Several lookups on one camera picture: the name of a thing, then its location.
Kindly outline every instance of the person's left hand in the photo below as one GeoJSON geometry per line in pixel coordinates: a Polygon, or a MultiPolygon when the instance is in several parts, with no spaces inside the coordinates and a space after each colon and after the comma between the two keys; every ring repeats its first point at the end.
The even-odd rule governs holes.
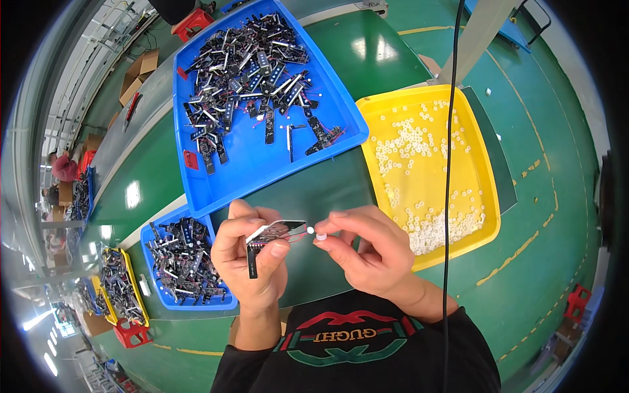
{"type": "Polygon", "coordinates": [[[291,249],[288,241],[277,239],[264,246],[256,257],[257,279],[249,279],[245,239],[262,225],[281,219],[273,209],[252,208],[242,199],[230,204],[212,246],[212,263],[225,284],[240,301],[240,309],[255,313],[273,305],[284,294],[288,272],[284,257],[291,249]]]}

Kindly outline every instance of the electronic part pile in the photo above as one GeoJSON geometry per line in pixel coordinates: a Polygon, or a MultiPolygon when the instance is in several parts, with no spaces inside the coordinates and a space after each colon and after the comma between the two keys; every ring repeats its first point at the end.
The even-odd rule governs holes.
{"type": "MultiPolygon", "coordinates": [[[[252,123],[253,127],[264,121],[260,140],[263,138],[265,144],[270,145],[275,140],[275,111],[290,119],[291,107],[297,107],[316,138],[305,155],[332,145],[345,132],[339,126],[328,129],[313,116],[319,102],[308,98],[308,94],[316,94],[312,93],[316,88],[308,77],[308,70],[295,74],[287,71],[289,63],[307,64],[309,55],[303,45],[296,43],[295,33],[286,20],[278,13],[260,14],[259,18],[252,15],[252,19],[246,19],[246,23],[241,22],[241,28],[212,34],[192,65],[179,72],[194,83],[194,96],[183,106],[189,126],[195,128],[191,140],[197,143],[208,175],[215,170],[213,153],[218,154],[221,165],[228,161],[223,139],[231,131],[238,132],[232,130],[234,116],[255,118],[257,123],[252,123]]],[[[305,126],[286,128],[291,162],[290,127],[295,130],[305,126]]]]}
{"type": "Polygon", "coordinates": [[[81,173],[79,181],[76,183],[73,199],[77,217],[86,219],[89,214],[89,175],[87,172],[81,173]]]}
{"type": "Polygon", "coordinates": [[[125,256],[115,248],[104,249],[102,256],[101,287],[107,292],[111,305],[123,318],[144,325],[147,321],[133,288],[125,256]]]}
{"type": "Polygon", "coordinates": [[[88,284],[84,280],[81,280],[80,283],[79,296],[81,297],[81,300],[83,300],[83,305],[85,306],[86,311],[93,314],[100,314],[101,310],[99,309],[98,303],[95,302],[95,299],[92,299],[92,295],[87,287],[88,284]]]}
{"type": "Polygon", "coordinates": [[[176,223],[159,225],[166,235],[159,235],[150,223],[155,240],[145,246],[155,263],[153,272],[159,281],[159,290],[174,298],[183,306],[188,298],[205,305],[212,296],[225,300],[227,291],[218,287],[223,280],[210,259],[211,245],[207,240],[208,227],[193,218],[182,218],[176,223]]]}

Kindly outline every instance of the person sitting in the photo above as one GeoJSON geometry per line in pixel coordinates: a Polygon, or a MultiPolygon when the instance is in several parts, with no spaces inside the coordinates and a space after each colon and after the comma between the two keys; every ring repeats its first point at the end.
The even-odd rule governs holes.
{"type": "Polygon", "coordinates": [[[42,196],[51,206],[59,206],[59,186],[53,183],[51,188],[44,188],[42,196]]]}
{"type": "Polygon", "coordinates": [[[70,158],[70,152],[64,150],[61,157],[57,157],[56,153],[50,153],[47,162],[52,165],[52,175],[63,182],[72,182],[77,180],[77,168],[79,167],[79,159],[81,158],[82,145],[74,149],[74,154],[70,158]]]}

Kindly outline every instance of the cardboard box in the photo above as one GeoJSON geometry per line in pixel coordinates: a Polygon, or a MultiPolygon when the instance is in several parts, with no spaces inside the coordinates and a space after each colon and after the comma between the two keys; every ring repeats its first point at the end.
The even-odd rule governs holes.
{"type": "Polygon", "coordinates": [[[111,118],[111,121],[109,121],[109,125],[107,126],[107,131],[109,131],[109,129],[111,128],[111,126],[114,125],[114,121],[116,121],[116,119],[118,119],[118,115],[120,114],[120,112],[116,112],[116,114],[114,115],[114,117],[111,118]]]}
{"type": "Polygon", "coordinates": [[[70,206],[73,200],[72,182],[59,182],[59,206],[70,206]]]}
{"type": "Polygon", "coordinates": [[[65,209],[61,206],[52,207],[52,221],[63,221],[65,209]]]}
{"type": "Polygon", "coordinates": [[[125,106],[150,74],[157,68],[159,48],[145,51],[126,71],[125,79],[120,89],[120,103],[125,106]]]}
{"type": "Polygon", "coordinates": [[[90,337],[100,335],[114,328],[111,323],[107,322],[104,316],[98,316],[96,314],[90,315],[88,313],[83,313],[81,325],[85,333],[90,337]]]}
{"type": "Polygon", "coordinates": [[[89,134],[83,142],[83,154],[88,150],[98,150],[103,142],[103,136],[97,134],[89,134]]]}

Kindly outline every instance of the worker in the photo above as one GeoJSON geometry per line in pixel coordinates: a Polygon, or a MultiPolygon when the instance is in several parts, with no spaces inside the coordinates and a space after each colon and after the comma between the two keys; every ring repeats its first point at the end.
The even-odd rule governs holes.
{"type": "MultiPolygon", "coordinates": [[[[281,337],[278,300],[291,245],[266,244],[256,259],[258,278],[249,279],[244,241],[277,219],[273,209],[236,200],[216,234],[212,262],[240,301],[240,326],[211,392],[442,392],[443,291],[411,273],[408,234],[375,206],[330,212],[315,225],[320,240],[313,243],[355,291],[294,306],[281,337]]],[[[445,309],[446,391],[499,392],[498,368],[481,332],[450,296],[445,309]]]]}
{"type": "Polygon", "coordinates": [[[195,9],[201,8],[208,15],[216,9],[216,1],[204,4],[200,0],[148,0],[162,17],[171,26],[175,26],[191,14],[195,9]]]}
{"type": "Polygon", "coordinates": [[[53,183],[50,188],[42,189],[42,197],[48,202],[51,206],[59,205],[59,186],[57,183],[53,183]]]}
{"type": "Polygon", "coordinates": [[[77,168],[79,167],[79,159],[81,158],[82,144],[74,149],[74,154],[70,158],[70,152],[64,150],[61,157],[57,157],[56,153],[50,153],[47,157],[48,165],[52,165],[52,175],[63,182],[72,182],[77,180],[77,168]]]}

